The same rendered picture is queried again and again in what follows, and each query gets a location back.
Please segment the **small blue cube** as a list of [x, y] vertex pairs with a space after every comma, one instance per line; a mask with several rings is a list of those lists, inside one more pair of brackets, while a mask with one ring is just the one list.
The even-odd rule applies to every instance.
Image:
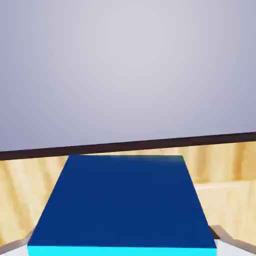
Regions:
[[180, 155], [71, 155], [29, 256], [216, 256]]

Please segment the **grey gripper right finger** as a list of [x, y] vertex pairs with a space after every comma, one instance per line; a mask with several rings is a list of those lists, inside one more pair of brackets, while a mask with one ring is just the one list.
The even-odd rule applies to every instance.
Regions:
[[256, 245], [234, 239], [220, 225], [210, 226], [215, 244], [216, 256], [256, 256]]

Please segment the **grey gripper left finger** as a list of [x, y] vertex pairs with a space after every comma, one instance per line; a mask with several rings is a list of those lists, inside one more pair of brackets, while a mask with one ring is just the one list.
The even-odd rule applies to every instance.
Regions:
[[29, 256], [27, 245], [32, 233], [33, 231], [23, 239], [0, 246], [0, 256]]

